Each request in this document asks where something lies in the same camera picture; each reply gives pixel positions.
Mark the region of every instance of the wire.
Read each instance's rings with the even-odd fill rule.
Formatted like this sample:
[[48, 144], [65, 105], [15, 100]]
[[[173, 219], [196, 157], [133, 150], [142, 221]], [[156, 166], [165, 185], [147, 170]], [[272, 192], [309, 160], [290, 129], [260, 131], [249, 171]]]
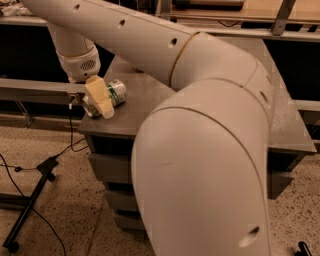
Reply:
[[69, 103], [69, 123], [70, 123], [70, 141], [71, 141], [71, 143], [70, 143], [70, 148], [71, 148], [71, 150], [72, 150], [73, 152], [77, 153], [77, 152], [80, 152], [80, 151], [86, 149], [86, 148], [88, 147], [88, 145], [85, 146], [85, 147], [83, 147], [83, 148], [80, 148], [80, 149], [74, 149], [74, 148], [73, 148], [73, 145], [75, 145], [76, 143], [73, 144], [72, 103], [71, 103], [71, 101], [70, 101], [70, 103]]
[[225, 27], [228, 27], [228, 28], [231, 28], [231, 27], [233, 27], [233, 26], [235, 26], [235, 25], [238, 25], [238, 24], [239, 24], [239, 21], [237, 21], [236, 23], [234, 23], [234, 24], [232, 24], [232, 25], [224, 24], [224, 23], [223, 23], [223, 22], [221, 22], [220, 20], [218, 20], [218, 22], [219, 22], [221, 25], [223, 25], [223, 26], [225, 26]]
[[[19, 193], [21, 194], [21, 196], [26, 200], [27, 203], [29, 203], [29, 201], [26, 199], [25, 195], [22, 193], [22, 191], [20, 190], [20, 188], [18, 187], [18, 185], [14, 182], [11, 174], [10, 174], [10, 171], [9, 171], [9, 168], [8, 168], [8, 165], [6, 163], [6, 160], [4, 159], [4, 157], [2, 156], [2, 154], [0, 153], [0, 157], [4, 163], [4, 166], [6, 168], [6, 171], [7, 171], [7, 174], [12, 182], [12, 184], [16, 187], [16, 189], [19, 191]], [[63, 249], [63, 254], [64, 256], [67, 255], [66, 253], [66, 249], [65, 249], [65, 246], [61, 240], [61, 238], [59, 237], [59, 235], [57, 234], [57, 232], [54, 230], [54, 228], [52, 227], [52, 225], [39, 213], [37, 212], [33, 207], [31, 207], [31, 209], [50, 227], [50, 229], [52, 230], [53, 234], [57, 237], [57, 239], [59, 240], [59, 242], [61, 243], [61, 246], [62, 246], [62, 249]]]

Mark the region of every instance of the metal can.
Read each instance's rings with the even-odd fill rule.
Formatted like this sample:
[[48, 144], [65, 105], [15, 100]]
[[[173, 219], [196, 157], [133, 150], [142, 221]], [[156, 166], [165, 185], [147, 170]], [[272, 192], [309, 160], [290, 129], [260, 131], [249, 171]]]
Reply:
[[127, 88], [120, 80], [114, 79], [107, 85], [107, 89], [109, 90], [113, 107], [127, 99]]

